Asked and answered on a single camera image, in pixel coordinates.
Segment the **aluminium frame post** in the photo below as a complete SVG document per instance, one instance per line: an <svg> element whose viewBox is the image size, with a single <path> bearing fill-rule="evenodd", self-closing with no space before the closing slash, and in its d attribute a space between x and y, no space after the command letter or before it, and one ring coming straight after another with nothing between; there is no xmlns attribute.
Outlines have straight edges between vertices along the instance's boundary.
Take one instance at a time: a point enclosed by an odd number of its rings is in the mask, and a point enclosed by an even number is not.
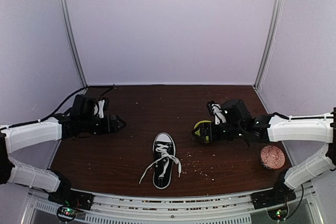
<svg viewBox="0 0 336 224"><path fill-rule="evenodd" d="M261 90L262 83L266 76L268 64L270 62L271 53L275 41L276 30L280 20L282 6L283 6L283 0L274 0L266 42L262 53L262 58L259 65L257 77L254 83L254 88L257 91Z"/></svg>
<svg viewBox="0 0 336 224"><path fill-rule="evenodd" d="M87 84L85 74L83 71L83 67L82 67L82 64L79 58L78 49L77 49L77 45L76 45L76 41L74 37L74 31L71 25L67 0L60 0L60 4L61 4L61 10L62 10L62 15L63 15L64 23L65 23L65 29L66 29L66 34L67 34L67 39L69 42L71 55L75 63L75 69L77 71L77 74L79 76L82 86L87 87L88 84Z"/></svg>

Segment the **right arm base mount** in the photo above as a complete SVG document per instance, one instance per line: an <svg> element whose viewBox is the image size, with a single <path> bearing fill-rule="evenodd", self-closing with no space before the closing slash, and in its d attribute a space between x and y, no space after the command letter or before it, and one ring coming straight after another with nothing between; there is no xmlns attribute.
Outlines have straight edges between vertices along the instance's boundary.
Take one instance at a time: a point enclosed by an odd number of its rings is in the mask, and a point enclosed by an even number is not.
<svg viewBox="0 0 336 224"><path fill-rule="evenodd" d="M251 194L254 209L266 209L271 220L283 221L289 216L288 203L296 199L293 190L269 189Z"/></svg>

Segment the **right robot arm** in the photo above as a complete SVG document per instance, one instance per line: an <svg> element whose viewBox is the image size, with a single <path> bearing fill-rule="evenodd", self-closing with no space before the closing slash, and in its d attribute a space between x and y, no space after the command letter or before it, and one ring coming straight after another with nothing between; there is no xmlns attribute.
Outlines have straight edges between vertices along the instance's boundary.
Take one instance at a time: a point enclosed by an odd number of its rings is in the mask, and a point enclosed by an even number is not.
<svg viewBox="0 0 336 224"><path fill-rule="evenodd" d="M282 172L269 192L279 204L305 182L335 169L335 111L304 116L278 112L253 117L241 99L207 103L212 121L199 121L192 135L201 143L244 140L247 144L282 142L294 166Z"/></svg>

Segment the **lime green bowl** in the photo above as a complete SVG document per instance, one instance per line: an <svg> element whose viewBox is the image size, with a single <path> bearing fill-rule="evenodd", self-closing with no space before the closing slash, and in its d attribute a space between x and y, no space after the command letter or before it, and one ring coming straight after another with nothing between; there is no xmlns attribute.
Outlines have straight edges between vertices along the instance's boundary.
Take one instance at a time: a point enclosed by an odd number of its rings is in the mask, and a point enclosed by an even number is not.
<svg viewBox="0 0 336 224"><path fill-rule="evenodd" d="M202 120L197 122L192 134L200 143L209 144L212 141L212 121Z"/></svg>

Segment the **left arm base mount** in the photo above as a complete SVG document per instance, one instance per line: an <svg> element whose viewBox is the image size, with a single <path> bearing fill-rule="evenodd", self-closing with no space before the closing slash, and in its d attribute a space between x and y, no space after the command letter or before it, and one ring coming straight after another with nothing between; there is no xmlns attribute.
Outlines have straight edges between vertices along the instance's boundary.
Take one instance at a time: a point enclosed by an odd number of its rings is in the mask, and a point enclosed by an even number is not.
<svg viewBox="0 0 336 224"><path fill-rule="evenodd" d="M49 201L59 204L56 210L56 217L63 223L70 223L83 214L84 211L89 211L94 199L93 194L76 190L71 190L67 198L62 198L56 192L47 192L47 194Z"/></svg>

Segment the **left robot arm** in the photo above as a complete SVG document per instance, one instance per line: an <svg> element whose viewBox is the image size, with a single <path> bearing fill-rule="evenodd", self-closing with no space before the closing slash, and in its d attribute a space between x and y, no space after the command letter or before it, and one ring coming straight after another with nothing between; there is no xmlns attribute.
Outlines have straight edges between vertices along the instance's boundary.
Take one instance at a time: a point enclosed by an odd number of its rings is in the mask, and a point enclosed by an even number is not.
<svg viewBox="0 0 336 224"><path fill-rule="evenodd" d="M99 100L80 94L63 113L30 122L1 126L1 184L19 184L37 188L71 205L76 197L71 182L59 172L47 168L59 143L81 134L118 133L126 122L106 113L109 99Z"/></svg>

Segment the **black white canvas sneaker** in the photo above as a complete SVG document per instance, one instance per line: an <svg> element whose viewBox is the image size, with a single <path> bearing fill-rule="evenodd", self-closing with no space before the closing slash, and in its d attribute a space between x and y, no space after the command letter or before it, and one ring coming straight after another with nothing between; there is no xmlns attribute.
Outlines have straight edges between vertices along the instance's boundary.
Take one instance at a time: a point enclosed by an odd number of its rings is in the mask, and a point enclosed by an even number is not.
<svg viewBox="0 0 336 224"><path fill-rule="evenodd" d="M167 133L159 133L153 143L153 184L157 189L166 189L170 185L175 155L176 147L172 137Z"/></svg>

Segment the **right aluminium frame post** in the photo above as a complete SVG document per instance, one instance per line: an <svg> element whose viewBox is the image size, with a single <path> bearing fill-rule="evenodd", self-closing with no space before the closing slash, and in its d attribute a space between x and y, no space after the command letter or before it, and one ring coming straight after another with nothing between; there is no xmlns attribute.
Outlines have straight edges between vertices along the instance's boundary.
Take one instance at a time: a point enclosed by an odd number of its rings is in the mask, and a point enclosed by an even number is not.
<svg viewBox="0 0 336 224"><path fill-rule="evenodd" d="M275 41L276 30L280 20L282 6L283 6L283 0L274 0L266 42L262 53L262 58L259 65L257 77L254 83L254 88L257 91L261 90L262 83L266 76L268 64L270 62L271 53Z"/></svg>

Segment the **white shoelace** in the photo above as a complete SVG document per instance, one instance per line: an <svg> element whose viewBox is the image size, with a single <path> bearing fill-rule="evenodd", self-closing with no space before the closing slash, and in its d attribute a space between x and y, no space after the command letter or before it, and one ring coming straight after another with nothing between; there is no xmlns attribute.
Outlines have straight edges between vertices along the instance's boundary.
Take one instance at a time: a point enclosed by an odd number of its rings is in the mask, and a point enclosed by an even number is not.
<svg viewBox="0 0 336 224"><path fill-rule="evenodd" d="M181 161L175 156L175 147L173 144L162 144L159 143L156 146L154 146L153 148L153 152L157 152L159 154L159 158L157 158L152 164L150 164L144 171L144 173L142 174L140 180L139 180L139 184L141 184L142 179L145 177L147 171L152 168L153 166L155 166L156 168L159 167L159 162L163 162L163 170L162 172L159 174L158 178L159 179L163 179L164 175L166 174L167 168L169 166L169 162L172 161L174 164L176 164L178 166L178 173L179 173L179 177L181 176L181 172L182 172L182 164Z"/></svg>

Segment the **front aluminium rail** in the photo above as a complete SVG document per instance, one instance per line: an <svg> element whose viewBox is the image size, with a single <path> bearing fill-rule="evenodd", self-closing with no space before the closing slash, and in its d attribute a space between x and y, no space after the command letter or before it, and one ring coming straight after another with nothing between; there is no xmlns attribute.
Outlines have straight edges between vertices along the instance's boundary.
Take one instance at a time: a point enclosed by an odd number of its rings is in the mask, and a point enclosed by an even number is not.
<svg viewBox="0 0 336 224"><path fill-rule="evenodd" d="M198 197L143 197L94 193L89 210L71 223L278 223L278 209L288 208L284 223L324 223L311 182L288 203L255 208L252 191Z"/></svg>

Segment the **left aluminium frame post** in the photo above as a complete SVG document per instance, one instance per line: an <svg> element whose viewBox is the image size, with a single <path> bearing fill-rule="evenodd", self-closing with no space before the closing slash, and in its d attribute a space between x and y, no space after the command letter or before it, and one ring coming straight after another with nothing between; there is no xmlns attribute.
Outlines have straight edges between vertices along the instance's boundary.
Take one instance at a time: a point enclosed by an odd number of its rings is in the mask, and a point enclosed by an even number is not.
<svg viewBox="0 0 336 224"><path fill-rule="evenodd" d="M60 0L60 4L61 4L61 10L62 10L62 15L63 15L64 23L65 23L65 29L66 29L66 34L67 34L67 39L69 42L71 55L75 63L75 69L77 71L77 74L79 76L82 86L87 87L88 84L87 84L85 74L83 71L83 67L82 67L82 64L79 58L78 49L77 49L77 45L76 45L76 41L74 37L74 31L71 25L67 0Z"/></svg>

